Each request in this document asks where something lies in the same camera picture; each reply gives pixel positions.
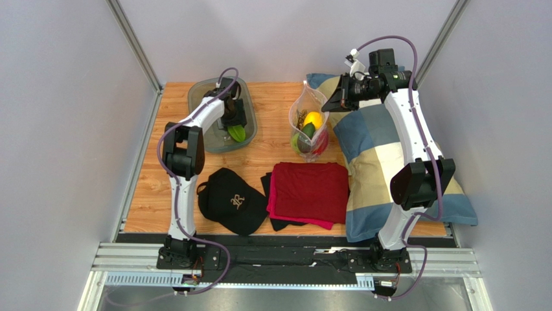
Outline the green star fruit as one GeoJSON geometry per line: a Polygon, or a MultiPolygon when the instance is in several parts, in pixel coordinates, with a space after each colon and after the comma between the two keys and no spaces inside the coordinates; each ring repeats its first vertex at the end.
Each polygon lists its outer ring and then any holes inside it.
{"type": "Polygon", "coordinates": [[[246,131],[242,125],[228,126],[227,132],[237,143],[243,143],[246,140],[246,131]]]}

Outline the yellow lemon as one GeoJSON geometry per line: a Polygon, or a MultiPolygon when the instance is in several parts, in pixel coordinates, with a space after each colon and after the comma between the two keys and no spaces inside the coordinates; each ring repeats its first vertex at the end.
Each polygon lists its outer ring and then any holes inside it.
{"type": "Polygon", "coordinates": [[[303,122],[303,126],[305,127],[308,124],[312,124],[315,130],[318,130],[323,125],[323,122],[324,122],[324,116],[322,113],[317,111],[311,111],[306,114],[306,117],[303,122]]]}

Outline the clear zip top bag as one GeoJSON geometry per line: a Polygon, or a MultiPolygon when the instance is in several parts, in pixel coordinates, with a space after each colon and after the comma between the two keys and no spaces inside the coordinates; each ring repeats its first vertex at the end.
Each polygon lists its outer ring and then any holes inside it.
{"type": "Polygon", "coordinates": [[[304,81],[301,95],[288,112],[290,146],[307,163],[316,161],[329,144],[329,113],[321,110],[326,101],[324,94],[304,81]]]}

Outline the red bell pepper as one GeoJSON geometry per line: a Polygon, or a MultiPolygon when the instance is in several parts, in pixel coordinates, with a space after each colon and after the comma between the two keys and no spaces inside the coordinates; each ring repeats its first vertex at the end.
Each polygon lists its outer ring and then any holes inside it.
{"type": "Polygon", "coordinates": [[[327,149],[328,142],[329,134],[327,130],[324,130],[317,137],[316,143],[313,146],[314,149],[312,150],[312,153],[316,156],[320,156],[327,149]]]}

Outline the dark green avocado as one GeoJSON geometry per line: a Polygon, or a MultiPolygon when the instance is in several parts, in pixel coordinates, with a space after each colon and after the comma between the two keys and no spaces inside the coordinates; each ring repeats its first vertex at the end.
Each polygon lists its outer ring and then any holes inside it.
{"type": "Polygon", "coordinates": [[[302,128],[302,132],[299,134],[298,147],[301,153],[307,154],[311,152],[313,142],[312,138],[316,130],[312,124],[302,128]]]}

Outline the green apple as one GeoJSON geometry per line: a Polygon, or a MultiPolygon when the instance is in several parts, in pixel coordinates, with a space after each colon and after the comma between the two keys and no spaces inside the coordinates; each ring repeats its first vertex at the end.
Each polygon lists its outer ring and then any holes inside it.
{"type": "Polygon", "coordinates": [[[290,146],[292,147],[293,151],[296,153],[296,154],[301,154],[301,151],[298,147],[298,140],[299,140],[299,133],[295,133],[291,140],[290,140],[290,146]]]}

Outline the brown longan bunch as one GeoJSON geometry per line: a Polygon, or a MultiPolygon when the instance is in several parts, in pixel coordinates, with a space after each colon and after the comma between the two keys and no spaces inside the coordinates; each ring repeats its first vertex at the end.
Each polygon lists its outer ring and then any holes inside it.
{"type": "Polygon", "coordinates": [[[296,111],[295,120],[293,122],[296,128],[301,129],[303,127],[307,115],[308,111],[306,109],[296,111]]]}

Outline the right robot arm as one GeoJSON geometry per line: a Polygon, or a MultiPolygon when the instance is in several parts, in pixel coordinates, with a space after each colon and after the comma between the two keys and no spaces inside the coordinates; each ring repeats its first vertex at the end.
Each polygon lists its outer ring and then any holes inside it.
{"type": "Polygon", "coordinates": [[[324,112],[359,109],[360,102],[379,99],[394,122],[400,139],[404,167],[390,181],[393,206],[377,239],[370,246],[366,262],[374,271],[399,268],[408,257],[408,238],[419,218],[438,204],[437,219],[443,210],[443,194],[455,172],[455,162],[442,156],[422,114],[414,71],[401,71],[393,49],[369,54],[369,66],[358,60],[359,49],[346,57],[350,67],[340,76],[324,112]]]}

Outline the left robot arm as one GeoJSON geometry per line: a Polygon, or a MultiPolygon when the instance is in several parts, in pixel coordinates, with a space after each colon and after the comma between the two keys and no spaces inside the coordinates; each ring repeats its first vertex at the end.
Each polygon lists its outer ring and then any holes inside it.
{"type": "Polygon", "coordinates": [[[205,165],[204,135],[218,121],[242,121],[241,86],[236,77],[219,78],[199,105],[179,122],[170,122],[157,146],[172,193],[170,227],[159,250],[157,268],[191,269],[198,262],[194,202],[198,176],[205,165]]]}

